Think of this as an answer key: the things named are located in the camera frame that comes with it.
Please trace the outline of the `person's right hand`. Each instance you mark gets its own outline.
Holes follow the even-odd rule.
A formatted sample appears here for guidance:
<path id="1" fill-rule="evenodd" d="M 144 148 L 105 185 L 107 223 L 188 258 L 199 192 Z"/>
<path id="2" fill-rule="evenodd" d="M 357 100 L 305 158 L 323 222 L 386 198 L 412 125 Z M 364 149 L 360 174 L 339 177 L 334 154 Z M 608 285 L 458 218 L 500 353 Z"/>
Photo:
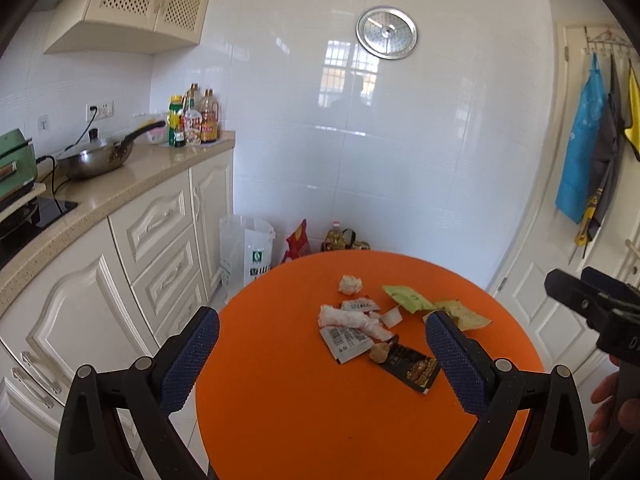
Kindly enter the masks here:
<path id="1" fill-rule="evenodd" d="M 591 393 L 590 401 L 597 405 L 588 425 L 592 446 L 599 446 L 605 440 L 614 418 L 617 419 L 620 428 L 630 434 L 638 434 L 639 432 L 639 400 L 633 398 L 626 401 L 620 408 L 615 407 L 618 385 L 620 384 L 619 377 L 620 372 L 616 370 L 606 376 Z"/>

